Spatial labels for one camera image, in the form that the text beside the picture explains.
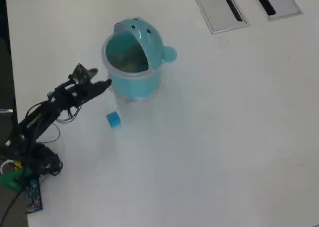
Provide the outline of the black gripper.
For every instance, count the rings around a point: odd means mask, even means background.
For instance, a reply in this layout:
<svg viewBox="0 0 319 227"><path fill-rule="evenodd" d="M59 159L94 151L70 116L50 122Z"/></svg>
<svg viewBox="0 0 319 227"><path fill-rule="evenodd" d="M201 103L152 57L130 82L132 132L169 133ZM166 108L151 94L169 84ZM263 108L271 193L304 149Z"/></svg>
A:
<svg viewBox="0 0 319 227"><path fill-rule="evenodd" d="M88 70L88 76L93 79L98 73L97 68ZM89 83L86 85L67 81L48 93L48 101L59 110L68 110L72 107L80 107L85 103L85 98L95 98L105 92L112 84L111 79Z"/></svg>

